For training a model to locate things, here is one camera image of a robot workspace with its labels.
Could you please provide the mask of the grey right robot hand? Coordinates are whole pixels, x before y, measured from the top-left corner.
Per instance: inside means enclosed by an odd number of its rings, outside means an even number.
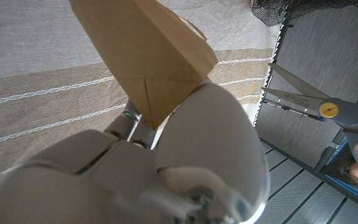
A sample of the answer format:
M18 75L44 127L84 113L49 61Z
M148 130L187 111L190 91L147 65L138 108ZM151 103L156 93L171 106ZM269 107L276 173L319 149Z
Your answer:
M0 223L253 223L269 190L245 111L204 80L161 133L129 103L31 157L0 185Z

